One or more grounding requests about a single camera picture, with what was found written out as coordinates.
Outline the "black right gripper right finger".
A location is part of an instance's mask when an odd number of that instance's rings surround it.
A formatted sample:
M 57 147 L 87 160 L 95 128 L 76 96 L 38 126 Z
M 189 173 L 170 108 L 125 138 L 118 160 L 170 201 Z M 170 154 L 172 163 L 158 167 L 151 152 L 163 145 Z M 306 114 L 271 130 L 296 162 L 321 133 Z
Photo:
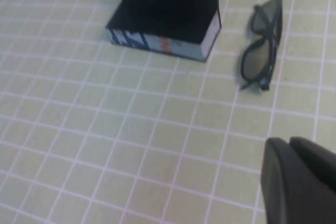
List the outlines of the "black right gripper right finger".
M 292 137 L 289 145 L 319 181 L 335 190 L 335 153 L 303 137 Z

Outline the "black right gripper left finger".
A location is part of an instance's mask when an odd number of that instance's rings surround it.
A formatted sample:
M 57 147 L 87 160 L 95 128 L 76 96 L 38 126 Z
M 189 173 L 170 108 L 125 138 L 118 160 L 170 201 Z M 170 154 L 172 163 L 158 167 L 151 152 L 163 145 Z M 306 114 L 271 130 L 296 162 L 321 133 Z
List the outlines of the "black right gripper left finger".
M 289 142 L 266 140 L 260 183 L 267 223 L 335 223 L 335 190 L 315 177 Z

